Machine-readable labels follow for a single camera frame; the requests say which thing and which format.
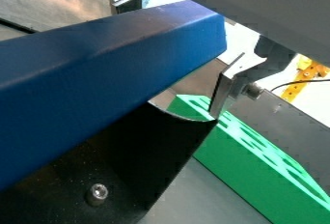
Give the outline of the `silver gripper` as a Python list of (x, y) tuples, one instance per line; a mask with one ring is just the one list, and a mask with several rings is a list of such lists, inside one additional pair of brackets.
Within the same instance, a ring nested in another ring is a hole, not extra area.
[(330, 67), (330, 0), (194, 0)]

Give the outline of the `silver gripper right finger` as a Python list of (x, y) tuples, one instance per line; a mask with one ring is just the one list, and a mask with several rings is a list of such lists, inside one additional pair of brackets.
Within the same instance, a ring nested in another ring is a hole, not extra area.
[(238, 56), (219, 73), (209, 105), (209, 114), (214, 119), (219, 119), (241, 96), (250, 96), (253, 99), (261, 96), (263, 90), (255, 82), (283, 71), (297, 52), (261, 35), (254, 54), (266, 61), (230, 76), (229, 71), (241, 59)]

